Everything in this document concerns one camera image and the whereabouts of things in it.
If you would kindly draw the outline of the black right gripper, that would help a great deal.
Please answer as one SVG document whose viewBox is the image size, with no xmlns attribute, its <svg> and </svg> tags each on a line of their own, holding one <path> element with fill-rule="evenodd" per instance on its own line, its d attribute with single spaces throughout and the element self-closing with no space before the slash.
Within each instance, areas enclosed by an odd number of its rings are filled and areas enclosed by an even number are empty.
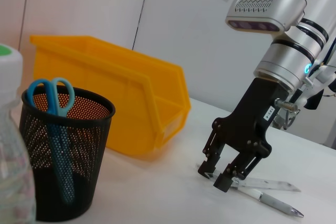
<svg viewBox="0 0 336 224">
<path fill-rule="evenodd" d="M 233 178 L 245 180 L 260 162 L 259 156 L 269 156 L 271 146 L 266 142 L 266 131 L 279 111 L 274 103 L 276 99 L 286 99 L 288 94 L 275 81 L 255 78 L 234 111 L 213 122 L 212 132 L 203 148 L 206 160 L 198 173 L 210 179 L 227 144 L 240 153 L 218 176 L 214 186 L 227 192 Z"/>
</svg>

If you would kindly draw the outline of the transparent plastic ruler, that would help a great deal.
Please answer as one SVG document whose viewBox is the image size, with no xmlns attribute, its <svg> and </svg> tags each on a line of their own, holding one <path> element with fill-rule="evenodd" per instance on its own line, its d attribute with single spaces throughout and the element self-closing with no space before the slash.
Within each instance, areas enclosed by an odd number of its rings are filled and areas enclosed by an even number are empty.
<svg viewBox="0 0 336 224">
<path fill-rule="evenodd" d="M 240 180 L 238 178 L 233 178 L 233 183 L 231 188 L 240 189 L 268 189 L 268 190 L 279 190 L 279 191 L 294 191 L 301 192 L 301 190 L 295 185 L 289 182 L 269 180 L 269 179 L 259 179 L 248 177 L 245 180 Z"/>
</svg>

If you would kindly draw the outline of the white silver pen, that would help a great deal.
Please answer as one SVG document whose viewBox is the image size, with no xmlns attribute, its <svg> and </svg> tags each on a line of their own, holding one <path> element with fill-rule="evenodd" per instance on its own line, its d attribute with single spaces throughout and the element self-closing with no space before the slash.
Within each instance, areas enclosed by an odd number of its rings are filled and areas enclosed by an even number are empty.
<svg viewBox="0 0 336 224">
<path fill-rule="evenodd" d="M 278 200 L 269 194 L 263 193 L 259 190 L 256 189 L 251 189 L 251 188 L 244 188 L 244 187 L 238 187 L 238 186 L 231 186 L 232 189 L 236 189 L 240 191 L 241 193 L 244 193 L 259 202 L 274 208 L 278 211 L 281 211 L 284 214 L 287 214 L 292 217 L 298 217 L 298 218 L 303 218 L 304 214 L 302 214 L 300 211 L 298 211 L 296 208 L 293 206 L 282 202 L 281 200 Z"/>
</svg>

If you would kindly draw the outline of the blue scissors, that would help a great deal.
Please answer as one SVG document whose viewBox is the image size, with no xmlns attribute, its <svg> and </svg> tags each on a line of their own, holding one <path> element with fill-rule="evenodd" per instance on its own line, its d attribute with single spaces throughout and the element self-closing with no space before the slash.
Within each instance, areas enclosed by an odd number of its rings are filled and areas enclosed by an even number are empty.
<svg viewBox="0 0 336 224">
<path fill-rule="evenodd" d="M 67 88 L 69 99 L 65 107 L 61 107 L 58 99 L 57 84 L 64 84 Z M 65 118 L 75 102 L 75 92 L 71 83 L 64 78 L 54 78 L 51 81 L 38 79 L 30 84 L 27 90 L 27 100 L 32 106 L 34 103 L 34 91 L 42 85 L 45 88 L 47 98 L 47 113 Z M 72 178 L 70 145 L 67 129 L 57 124 L 48 124 L 49 145 L 54 170 L 63 202 L 70 205 L 75 200 L 74 181 Z"/>
</svg>

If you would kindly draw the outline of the clear water bottle green label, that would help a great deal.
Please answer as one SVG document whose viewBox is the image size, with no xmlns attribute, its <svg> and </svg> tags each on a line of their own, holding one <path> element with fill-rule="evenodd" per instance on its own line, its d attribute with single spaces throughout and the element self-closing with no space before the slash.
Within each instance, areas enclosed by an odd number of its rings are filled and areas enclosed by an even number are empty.
<svg viewBox="0 0 336 224">
<path fill-rule="evenodd" d="M 0 224 L 36 224 L 32 167 L 11 111 L 19 104 L 20 52 L 0 44 Z"/>
</svg>

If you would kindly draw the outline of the black mesh pen holder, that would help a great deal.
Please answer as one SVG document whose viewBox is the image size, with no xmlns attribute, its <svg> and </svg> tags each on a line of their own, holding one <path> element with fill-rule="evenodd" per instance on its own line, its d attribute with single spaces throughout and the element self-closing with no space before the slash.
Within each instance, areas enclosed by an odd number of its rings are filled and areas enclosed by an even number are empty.
<svg viewBox="0 0 336 224">
<path fill-rule="evenodd" d="M 36 219 L 61 222 L 77 218 L 91 206 L 115 107 L 94 92 L 75 88 L 75 102 L 65 118 L 47 113 L 44 87 L 34 91 L 32 106 L 22 94 L 19 130 L 34 174 Z M 49 145 L 48 124 L 67 129 L 75 200 L 61 198 Z"/>
</svg>

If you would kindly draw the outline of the yellow plastic bin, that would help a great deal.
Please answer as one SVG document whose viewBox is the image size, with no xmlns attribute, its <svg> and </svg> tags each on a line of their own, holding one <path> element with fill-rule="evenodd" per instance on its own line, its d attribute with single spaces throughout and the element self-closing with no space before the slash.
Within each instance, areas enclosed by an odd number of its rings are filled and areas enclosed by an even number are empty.
<svg viewBox="0 0 336 224">
<path fill-rule="evenodd" d="M 32 35 L 34 78 L 62 77 L 111 101 L 107 147 L 153 158 L 185 125 L 191 102 L 182 67 L 91 36 Z"/>
</svg>

